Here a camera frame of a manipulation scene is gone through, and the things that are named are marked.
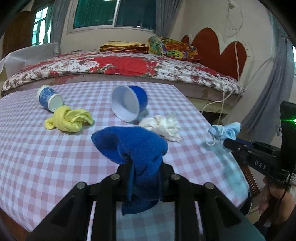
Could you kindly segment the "light blue face mask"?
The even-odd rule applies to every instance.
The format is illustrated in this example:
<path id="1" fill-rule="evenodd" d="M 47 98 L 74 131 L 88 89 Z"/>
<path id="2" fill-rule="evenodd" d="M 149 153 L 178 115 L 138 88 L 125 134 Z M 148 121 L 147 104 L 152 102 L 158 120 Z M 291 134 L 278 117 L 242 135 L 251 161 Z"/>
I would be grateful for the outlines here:
<path id="1" fill-rule="evenodd" d="M 225 126 L 212 125 L 208 130 L 208 133 L 212 137 L 212 142 L 209 143 L 206 141 L 206 144 L 208 146 L 214 146 L 216 143 L 220 143 L 223 149 L 227 153 L 229 153 L 231 152 L 231 150 L 224 147 L 223 143 L 227 138 L 235 141 L 236 136 L 240 133 L 240 131 L 241 131 L 241 123 L 239 122 L 233 122 Z"/>

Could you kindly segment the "white tissue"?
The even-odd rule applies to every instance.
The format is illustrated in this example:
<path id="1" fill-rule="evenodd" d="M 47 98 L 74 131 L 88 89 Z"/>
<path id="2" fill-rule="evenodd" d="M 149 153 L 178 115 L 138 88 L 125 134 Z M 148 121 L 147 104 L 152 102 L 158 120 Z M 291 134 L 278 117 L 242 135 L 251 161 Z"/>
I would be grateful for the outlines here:
<path id="1" fill-rule="evenodd" d="M 167 117 L 156 115 L 152 118 L 144 118 L 139 122 L 138 126 L 156 133 L 170 142 L 180 142 L 182 140 L 179 133 L 180 124 L 173 115 Z"/>

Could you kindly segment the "blue cloth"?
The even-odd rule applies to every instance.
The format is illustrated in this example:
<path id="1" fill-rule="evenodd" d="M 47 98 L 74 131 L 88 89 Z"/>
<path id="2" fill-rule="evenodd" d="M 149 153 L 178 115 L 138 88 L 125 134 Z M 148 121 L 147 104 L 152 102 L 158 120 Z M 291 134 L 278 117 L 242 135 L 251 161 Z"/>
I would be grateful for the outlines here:
<path id="1" fill-rule="evenodd" d="M 162 199 L 160 167 L 168 151 L 167 141 L 138 126 L 110 126 L 93 133 L 91 139 L 107 159 L 132 164 L 122 214 L 138 214 L 156 206 Z"/>

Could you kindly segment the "yellow cloth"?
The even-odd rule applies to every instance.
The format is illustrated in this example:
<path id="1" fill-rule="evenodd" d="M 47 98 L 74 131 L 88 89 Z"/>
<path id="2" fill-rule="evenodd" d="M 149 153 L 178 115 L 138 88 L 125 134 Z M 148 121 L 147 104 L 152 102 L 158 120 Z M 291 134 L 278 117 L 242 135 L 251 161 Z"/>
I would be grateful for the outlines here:
<path id="1" fill-rule="evenodd" d="M 57 128 L 62 132 L 77 133 L 87 123 L 93 125 L 93 118 L 90 112 L 84 109 L 71 109 L 67 105 L 63 105 L 55 110 L 53 115 L 45 120 L 44 127 L 47 130 Z"/>

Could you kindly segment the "black trash bucket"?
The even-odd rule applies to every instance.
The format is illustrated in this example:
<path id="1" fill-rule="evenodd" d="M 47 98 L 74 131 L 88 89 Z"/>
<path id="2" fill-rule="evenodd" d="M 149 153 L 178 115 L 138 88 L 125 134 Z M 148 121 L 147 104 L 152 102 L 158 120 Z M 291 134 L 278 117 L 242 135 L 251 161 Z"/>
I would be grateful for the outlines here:
<path id="1" fill-rule="evenodd" d="M 248 216 L 248 214 L 250 213 L 252 208 L 252 200 L 253 200 L 252 193 L 251 191 L 248 191 L 247 199 L 243 202 L 243 204 L 239 206 L 239 210 L 244 216 Z"/>

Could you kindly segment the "grey right curtain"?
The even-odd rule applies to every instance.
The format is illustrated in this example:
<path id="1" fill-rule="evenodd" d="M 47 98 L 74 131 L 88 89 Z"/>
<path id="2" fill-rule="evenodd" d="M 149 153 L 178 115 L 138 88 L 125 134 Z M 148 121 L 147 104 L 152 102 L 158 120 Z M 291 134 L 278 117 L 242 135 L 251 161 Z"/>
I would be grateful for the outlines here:
<path id="1" fill-rule="evenodd" d="M 276 46 L 273 67 L 254 107 L 242 121 L 250 140 L 266 144 L 280 127 L 280 104 L 289 100 L 295 72 L 293 44 L 276 17 L 269 15 Z"/>

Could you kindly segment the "pink checkered tablecloth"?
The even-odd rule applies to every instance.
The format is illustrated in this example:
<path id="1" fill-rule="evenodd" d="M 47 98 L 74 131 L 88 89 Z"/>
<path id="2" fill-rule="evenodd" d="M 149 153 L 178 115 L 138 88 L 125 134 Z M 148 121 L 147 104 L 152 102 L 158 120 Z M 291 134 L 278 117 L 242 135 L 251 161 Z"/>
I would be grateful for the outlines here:
<path id="1" fill-rule="evenodd" d="M 47 130 L 51 113 L 37 100 L 37 90 L 1 99 L 1 209 L 32 231 L 80 181 L 98 183 L 117 165 L 93 145 L 94 132 L 123 126 L 111 110 L 112 89 L 121 82 L 85 82 L 55 86 L 64 103 L 92 114 L 94 123 L 81 133 Z M 170 142 L 164 161 L 197 184 L 214 183 L 236 206 L 248 197 L 249 186 L 233 156 L 220 145 L 207 146 L 210 123 L 173 85 L 140 82 L 148 95 L 150 116 L 174 115 L 182 140 Z"/>

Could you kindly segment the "red heart headboard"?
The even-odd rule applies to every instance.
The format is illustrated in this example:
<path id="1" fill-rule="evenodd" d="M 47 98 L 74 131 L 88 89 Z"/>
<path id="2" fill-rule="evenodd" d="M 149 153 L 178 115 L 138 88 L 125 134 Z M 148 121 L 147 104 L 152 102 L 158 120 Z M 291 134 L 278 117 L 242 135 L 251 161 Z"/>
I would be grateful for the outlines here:
<path id="1" fill-rule="evenodd" d="M 235 37 L 227 40 L 219 30 L 206 27 L 195 36 L 185 34 L 182 41 L 197 48 L 202 65 L 209 67 L 223 75 L 236 79 L 245 85 L 254 64 L 251 48 Z"/>

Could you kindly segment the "colourful folded blanket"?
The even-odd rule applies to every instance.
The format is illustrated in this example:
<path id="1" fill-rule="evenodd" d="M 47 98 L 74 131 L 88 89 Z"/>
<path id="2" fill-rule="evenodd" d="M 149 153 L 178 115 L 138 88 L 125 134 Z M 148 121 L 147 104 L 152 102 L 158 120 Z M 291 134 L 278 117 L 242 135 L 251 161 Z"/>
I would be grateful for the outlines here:
<path id="1" fill-rule="evenodd" d="M 196 47 L 170 38 L 152 36 L 148 39 L 147 46 L 151 54 L 189 62 L 201 60 Z"/>

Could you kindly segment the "blue white paper cup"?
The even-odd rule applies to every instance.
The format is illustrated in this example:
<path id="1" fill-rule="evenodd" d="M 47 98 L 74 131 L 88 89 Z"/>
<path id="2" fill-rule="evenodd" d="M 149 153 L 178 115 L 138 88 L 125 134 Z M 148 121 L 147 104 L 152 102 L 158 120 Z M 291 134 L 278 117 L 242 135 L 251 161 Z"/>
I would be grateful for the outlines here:
<path id="1" fill-rule="evenodd" d="M 49 85 L 43 85 L 37 90 L 37 100 L 46 110 L 54 113 L 63 105 L 63 98 Z"/>

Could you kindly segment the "grey middle curtain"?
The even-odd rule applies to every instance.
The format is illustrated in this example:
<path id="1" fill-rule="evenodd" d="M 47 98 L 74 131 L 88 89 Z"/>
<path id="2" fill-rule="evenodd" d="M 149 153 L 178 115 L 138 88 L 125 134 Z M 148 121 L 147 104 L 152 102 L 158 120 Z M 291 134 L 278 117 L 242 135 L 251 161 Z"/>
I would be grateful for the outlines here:
<path id="1" fill-rule="evenodd" d="M 156 0 L 155 34 L 157 36 L 169 36 L 182 3 L 182 0 Z"/>

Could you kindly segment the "yellow red folded blanket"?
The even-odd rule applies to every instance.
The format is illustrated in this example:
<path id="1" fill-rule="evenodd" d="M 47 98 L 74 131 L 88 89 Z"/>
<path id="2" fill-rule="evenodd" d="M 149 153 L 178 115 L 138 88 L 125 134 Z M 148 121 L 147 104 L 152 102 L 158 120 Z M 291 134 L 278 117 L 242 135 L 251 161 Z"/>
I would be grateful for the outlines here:
<path id="1" fill-rule="evenodd" d="M 148 53 L 149 47 L 138 42 L 108 41 L 99 48 L 100 52 Z"/>

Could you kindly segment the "white sheet covered furniture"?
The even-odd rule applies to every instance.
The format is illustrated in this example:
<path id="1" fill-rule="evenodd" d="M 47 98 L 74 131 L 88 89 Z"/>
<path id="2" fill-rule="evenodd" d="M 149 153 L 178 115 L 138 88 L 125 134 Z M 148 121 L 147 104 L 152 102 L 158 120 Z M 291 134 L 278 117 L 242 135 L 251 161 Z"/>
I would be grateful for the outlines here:
<path id="1" fill-rule="evenodd" d="M 9 53 L 1 60 L 1 73 L 6 73 L 9 78 L 29 65 L 35 65 L 42 61 L 57 56 L 60 53 L 60 44 L 49 43 L 25 47 Z"/>

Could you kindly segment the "brown wooden door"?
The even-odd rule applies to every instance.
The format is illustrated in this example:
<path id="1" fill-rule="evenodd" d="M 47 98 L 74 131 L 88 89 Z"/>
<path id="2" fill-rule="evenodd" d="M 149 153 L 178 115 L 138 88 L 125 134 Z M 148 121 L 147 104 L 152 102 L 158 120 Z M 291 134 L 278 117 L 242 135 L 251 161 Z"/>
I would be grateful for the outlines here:
<path id="1" fill-rule="evenodd" d="M 33 11 L 20 11 L 13 18 L 4 34 L 2 57 L 32 45 L 34 21 Z"/>

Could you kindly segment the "window with green glass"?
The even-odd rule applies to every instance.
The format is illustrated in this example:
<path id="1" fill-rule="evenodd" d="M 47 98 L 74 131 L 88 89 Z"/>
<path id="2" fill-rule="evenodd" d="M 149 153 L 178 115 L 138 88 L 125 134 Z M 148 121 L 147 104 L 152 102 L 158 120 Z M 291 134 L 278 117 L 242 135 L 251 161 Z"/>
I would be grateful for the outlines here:
<path id="1" fill-rule="evenodd" d="M 68 32 L 127 28 L 156 29 L 156 1 L 73 1 Z"/>

